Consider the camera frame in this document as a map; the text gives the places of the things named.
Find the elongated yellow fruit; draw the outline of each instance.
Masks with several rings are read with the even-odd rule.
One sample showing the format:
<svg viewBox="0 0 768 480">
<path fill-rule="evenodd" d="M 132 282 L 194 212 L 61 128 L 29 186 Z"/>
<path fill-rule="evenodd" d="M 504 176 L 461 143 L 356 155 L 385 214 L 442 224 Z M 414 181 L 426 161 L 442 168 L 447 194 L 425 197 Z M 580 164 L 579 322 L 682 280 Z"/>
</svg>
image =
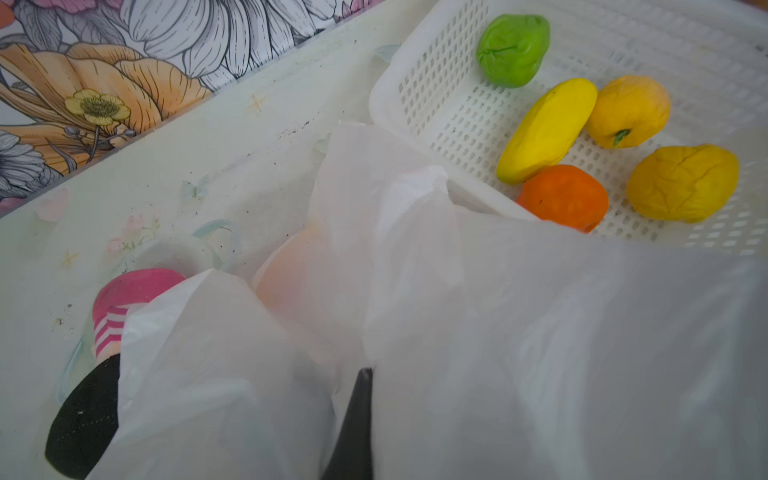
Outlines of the elongated yellow fruit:
<svg viewBox="0 0 768 480">
<path fill-rule="evenodd" d="M 564 81 L 539 98 L 499 158 L 496 177 L 506 184 L 521 184 L 559 163 L 597 99 L 598 88 L 585 78 Z"/>
</svg>

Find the wrinkled yellow fruit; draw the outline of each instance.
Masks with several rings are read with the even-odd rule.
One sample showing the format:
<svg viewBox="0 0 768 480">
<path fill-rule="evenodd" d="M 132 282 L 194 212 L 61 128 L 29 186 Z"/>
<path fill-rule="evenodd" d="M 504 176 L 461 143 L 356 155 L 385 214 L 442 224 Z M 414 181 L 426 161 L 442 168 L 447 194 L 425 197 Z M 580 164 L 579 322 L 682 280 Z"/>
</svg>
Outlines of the wrinkled yellow fruit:
<svg viewBox="0 0 768 480">
<path fill-rule="evenodd" d="M 597 97 L 598 88 L 591 81 L 572 78 L 539 98 L 499 158 L 498 179 L 521 184 L 562 160 L 587 123 Z"/>
<path fill-rule="evenodd" d="M 636 147 L 659 133 L 669 117 L 670 98 L 659 82 L 625 75 L 600 90 L 587 132 L 603 148 Z"/>
<path fill-rule="evenodd" d="M 662 147 L 634 169 L 627 198 L 645 217 L 697 223 L 725 205 L 738 181 L 739 160 L 728 150 Z"/>
</svg>

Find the black object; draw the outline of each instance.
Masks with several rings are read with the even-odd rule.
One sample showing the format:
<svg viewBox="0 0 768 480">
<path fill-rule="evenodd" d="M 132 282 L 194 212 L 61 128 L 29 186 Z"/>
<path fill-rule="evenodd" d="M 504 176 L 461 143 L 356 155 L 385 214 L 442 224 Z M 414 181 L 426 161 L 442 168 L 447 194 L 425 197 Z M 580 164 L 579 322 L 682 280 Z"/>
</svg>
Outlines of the black object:
<svg viewBox="0 0 768 480">
<path fill-rule="evenodd" d="M 321 480 L 372 480 L 371 392 L 373 370 L 357 373 L 339 440 Z"/>
<path fill-rule="evenodd" d="M 100 363 L 67 397 L 48 432 L 45 458 L 59 473 L 85 478 L 118 430 L 120 354 Z"/>
</svg>

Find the green bell pepper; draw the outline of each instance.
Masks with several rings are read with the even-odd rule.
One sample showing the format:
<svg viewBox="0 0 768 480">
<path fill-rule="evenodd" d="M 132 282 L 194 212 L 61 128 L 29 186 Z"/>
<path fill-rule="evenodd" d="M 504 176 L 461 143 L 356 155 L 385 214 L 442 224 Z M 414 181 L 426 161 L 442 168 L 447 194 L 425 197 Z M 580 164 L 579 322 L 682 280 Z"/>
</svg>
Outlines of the green bell pepper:
<svg viewBox="0 0 768 480">
<path fill-rule="evenodd" d="M 549 22 L 540 15 L 500 15 L 485 29 L 477 59 L 485 77 L 506 88 L 527 84 L 549 48 Z"/>
</svg>

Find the white plastic basket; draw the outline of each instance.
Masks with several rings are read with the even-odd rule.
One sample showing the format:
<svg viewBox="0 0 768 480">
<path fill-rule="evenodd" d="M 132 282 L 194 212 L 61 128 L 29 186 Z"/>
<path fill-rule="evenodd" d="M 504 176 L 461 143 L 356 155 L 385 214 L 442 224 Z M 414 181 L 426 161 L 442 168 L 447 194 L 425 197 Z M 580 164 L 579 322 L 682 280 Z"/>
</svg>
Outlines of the white plastic basket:
<svg viewBox="0 0 768 480">
<path fill-rule="evenodd" d="M 442 0 L 373 88 L 374 123 L 445 165 L 452 189 L 471 202 L 531 218 L 511 200 L 520 187 L 495 176 L 498 158 L 528 109 L 569 78 L 588 78 L 601 88 L 623 74 L 651 75 L 673 105 L 661 133 L 640 147 L 609 151 L 582 132 L 562 161 L 597 178 L 609 194 L 608 214 L 593 234 L 765 253 L 768 49 L 761 45 L 768 42 L 761 43 L 759 33 L 747 39 L 711 26 L 713 21 L 705 25 L 707 15 L 680 13 L 687 5 L 680 0 L 676 10 L 641 0 L 605 1 Z M 490 84 L 475 60 L 480 35 L 502 13 L 539 14 L 550 22 L 550 49 L 523 88 Z M 754 13 L 744 31 L 760 31 L 752 28 L 757 23 L 768 36 L 768 15 Z M 721 27 L 739 24 L 737 15 L 718 18 Z M 625 196 L 635 165 L 660 146 L 703 143 L 719 144 L 740 159 L 739 186 L 727 205 L 696 225 L 637 214 Z"/>
</svg>

